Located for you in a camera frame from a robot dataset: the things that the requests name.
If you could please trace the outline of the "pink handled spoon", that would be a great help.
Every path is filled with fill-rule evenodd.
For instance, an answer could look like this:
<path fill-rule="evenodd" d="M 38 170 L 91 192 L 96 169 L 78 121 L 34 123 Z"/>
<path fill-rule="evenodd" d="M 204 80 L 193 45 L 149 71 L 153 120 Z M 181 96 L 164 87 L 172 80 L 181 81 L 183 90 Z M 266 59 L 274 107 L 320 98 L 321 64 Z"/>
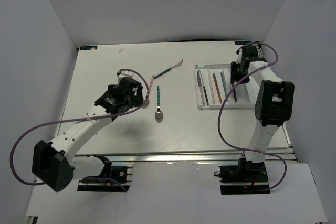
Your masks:
<path fill-rule="evenodd" d="M 147 108 L 150 103 L 149 97 L 150 97 L 150 91 L 152 89 L 153 82 L 154 82 L 154 75 L 152 76 L 150 83 L 149 83 L 149 93 L 144 98 L 144 105 L 142 107 L 143 109 Z"/>

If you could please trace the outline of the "green handled spoon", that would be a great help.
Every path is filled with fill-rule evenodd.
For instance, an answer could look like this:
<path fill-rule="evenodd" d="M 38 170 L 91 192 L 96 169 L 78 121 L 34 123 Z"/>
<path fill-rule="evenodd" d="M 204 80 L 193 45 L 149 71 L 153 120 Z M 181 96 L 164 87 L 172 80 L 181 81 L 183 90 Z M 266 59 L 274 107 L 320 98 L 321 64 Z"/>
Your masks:
<path fill-rule="evenodd" d="M 160 86 L 156 87 L 156 101 L 157 101 L 157 110 L 155 112 L 155 119 L 157 121 L 163 120 L 163 112 L 161 111 L 161 100 L 160 100 Z"/>

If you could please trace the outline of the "green chopstick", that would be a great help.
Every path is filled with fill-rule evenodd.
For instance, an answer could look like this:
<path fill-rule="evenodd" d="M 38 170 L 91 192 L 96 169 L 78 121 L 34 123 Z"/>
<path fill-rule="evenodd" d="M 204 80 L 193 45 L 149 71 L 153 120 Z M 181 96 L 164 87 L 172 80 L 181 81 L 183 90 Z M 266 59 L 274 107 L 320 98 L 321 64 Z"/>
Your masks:
<path fill-rule="evenodd" d="M 222 85 L 223 85 L 223 89 L 224 89 L 224 95 L 226 97 L 227 96 L 227 86 L 226 86 L 225 75 L 224 75 L 223 72 L 221 72 L 220 75 L 221 75 Z"/>

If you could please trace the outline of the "pink handled knife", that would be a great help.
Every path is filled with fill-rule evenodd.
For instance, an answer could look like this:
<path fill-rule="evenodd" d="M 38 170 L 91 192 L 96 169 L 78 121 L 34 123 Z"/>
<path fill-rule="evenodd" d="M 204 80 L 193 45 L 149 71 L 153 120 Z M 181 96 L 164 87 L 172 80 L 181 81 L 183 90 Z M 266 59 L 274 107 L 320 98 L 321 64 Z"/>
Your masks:
<path fill-rule="evenodd" d="M 204 100 L 203 86 L 202 86 L 202 83 L 201 83 L 201 76 L 200 76 L 200 71 L 199 70 L 197 71 L 196 78 L 197 78 L 197 84 L 198 84 L 198 87 L 199 87 L 199 90 L 200 90 L 202 106 L 204 107 L 205 106 L 205 100 Z"/>

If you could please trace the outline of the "floral handled knife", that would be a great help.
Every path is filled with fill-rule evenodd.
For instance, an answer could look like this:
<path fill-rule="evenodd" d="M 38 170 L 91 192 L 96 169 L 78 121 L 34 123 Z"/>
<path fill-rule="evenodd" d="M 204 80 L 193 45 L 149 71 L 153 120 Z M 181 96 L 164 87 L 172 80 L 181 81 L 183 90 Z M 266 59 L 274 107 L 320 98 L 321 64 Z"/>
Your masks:
<path fill-rule="evenodd" d="M 201 82 L 202 82 L 202 88 L 203 88 L 203 92 L 204 92 L 204 97 L 205 97 L 206 105 L 209 106 L 209 101 L 208 101 L 208 96 L 207 96 L 206 88 L 204 86 L 203 81 L 201 81 Z"/>

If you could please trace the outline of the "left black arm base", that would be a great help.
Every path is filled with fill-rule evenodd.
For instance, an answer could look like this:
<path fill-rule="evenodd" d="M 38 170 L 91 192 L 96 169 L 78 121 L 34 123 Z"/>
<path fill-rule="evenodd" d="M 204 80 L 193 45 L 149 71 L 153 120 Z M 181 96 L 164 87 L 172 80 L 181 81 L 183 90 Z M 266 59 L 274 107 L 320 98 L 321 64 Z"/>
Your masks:
<path fill-rule="evenodd" d="M 133 167 L 114 165 L 103 155 L 79 156 L 73 160 L 78 192 L 126 193 L 130 189 Z"/>

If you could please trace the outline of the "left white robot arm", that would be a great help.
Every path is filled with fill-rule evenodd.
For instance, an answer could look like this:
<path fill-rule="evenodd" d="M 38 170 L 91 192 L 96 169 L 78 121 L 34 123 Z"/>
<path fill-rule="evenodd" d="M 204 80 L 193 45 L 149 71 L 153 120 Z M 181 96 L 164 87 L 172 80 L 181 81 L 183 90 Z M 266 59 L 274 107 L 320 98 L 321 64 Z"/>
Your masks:
<path fill-rule="evenodd" d="M 111 162 L 104 156 L 92 154 L 77 157 L 76 153 L 119 114 L 143 104 L 142 85 L 130 78 L 120 78 L 98 98 L 81 122 L 49 142 L 39 141 L 34 147 L 32 171 L 53 191 L 65 189 L 77 178 L 110 178 Z"/>

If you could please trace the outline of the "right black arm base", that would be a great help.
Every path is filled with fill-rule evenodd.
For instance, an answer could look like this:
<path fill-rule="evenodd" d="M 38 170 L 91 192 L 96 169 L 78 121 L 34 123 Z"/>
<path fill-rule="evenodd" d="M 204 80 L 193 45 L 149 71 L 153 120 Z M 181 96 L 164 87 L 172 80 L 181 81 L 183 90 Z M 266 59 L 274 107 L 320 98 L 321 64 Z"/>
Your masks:
<path fill-rule="evenodd" d="M 213 173 L 219 178 L 222 195 L 269 194 L 270 186 L 265 163 L 240 158 L 237 165 L 219 166 Z"/>

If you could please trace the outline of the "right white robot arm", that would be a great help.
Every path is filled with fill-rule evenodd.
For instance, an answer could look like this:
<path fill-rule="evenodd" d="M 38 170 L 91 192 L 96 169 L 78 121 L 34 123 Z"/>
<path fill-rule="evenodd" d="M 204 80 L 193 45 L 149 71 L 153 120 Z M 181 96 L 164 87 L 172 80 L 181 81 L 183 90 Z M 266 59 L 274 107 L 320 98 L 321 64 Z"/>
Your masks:
<path fill-rule="evenodd" d="M 270 63 L 260 55 L 254 44 L 241 46 L 240 57 L 231 63 L 231 85 L 246 84 L 253 78 L 259 86 L 255 102 L 256 126 L 244 156 L 247 162 L 264 162 L 265 153 L 278 129 L 292 114 L 294 83 L 283 81 L 271 69 Z"/>

